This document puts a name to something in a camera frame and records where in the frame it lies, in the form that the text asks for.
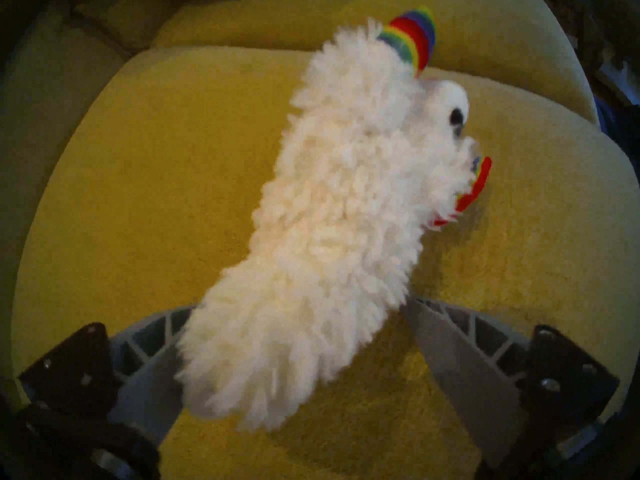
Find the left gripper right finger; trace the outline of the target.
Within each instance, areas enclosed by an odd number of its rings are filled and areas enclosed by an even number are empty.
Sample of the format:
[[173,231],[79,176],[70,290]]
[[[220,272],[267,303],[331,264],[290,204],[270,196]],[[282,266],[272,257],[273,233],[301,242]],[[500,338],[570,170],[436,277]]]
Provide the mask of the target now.
[[620,379],[557,328],[531,335],[486,313],[410,296],[418,348],[473,443],[480,469],[562,469],[597,438]]

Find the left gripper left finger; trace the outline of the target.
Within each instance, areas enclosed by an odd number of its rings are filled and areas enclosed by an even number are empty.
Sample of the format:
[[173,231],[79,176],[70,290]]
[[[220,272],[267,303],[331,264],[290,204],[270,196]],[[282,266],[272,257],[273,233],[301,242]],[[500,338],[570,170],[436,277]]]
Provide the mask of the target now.
[[18,375],[32,403],[82,420],[139,427],[158,446],[183,409],[176,342],[194,305],[164,310],[109,336],[82,326]]

